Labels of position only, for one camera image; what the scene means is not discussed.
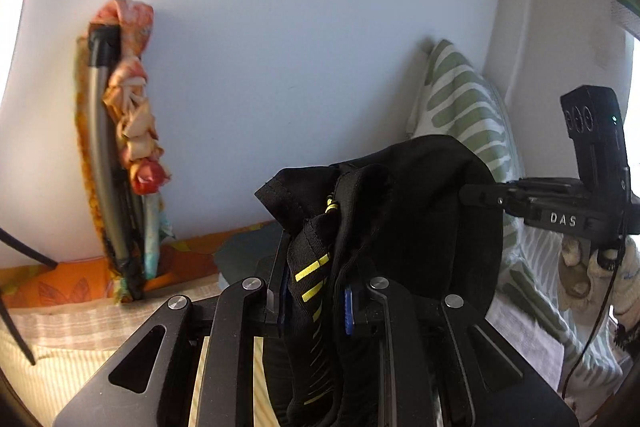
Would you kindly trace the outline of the right gloved hand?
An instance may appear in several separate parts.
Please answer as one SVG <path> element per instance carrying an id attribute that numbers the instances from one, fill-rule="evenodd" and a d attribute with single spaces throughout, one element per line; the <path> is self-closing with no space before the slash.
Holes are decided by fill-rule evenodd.
<path id="1" fill-rule="evenodd" d="M 586 260 L 579 239 L 564 235 L 559 264 L 559 307 L 570 310 L 576 321 L 595 319 L 613 272 L 599 265 L 596 254 Z M 639 251 L 632 237 L 626 239 L 624 259 L 618 268 L 607 307 L 626 332 L 639 324 Z"/>

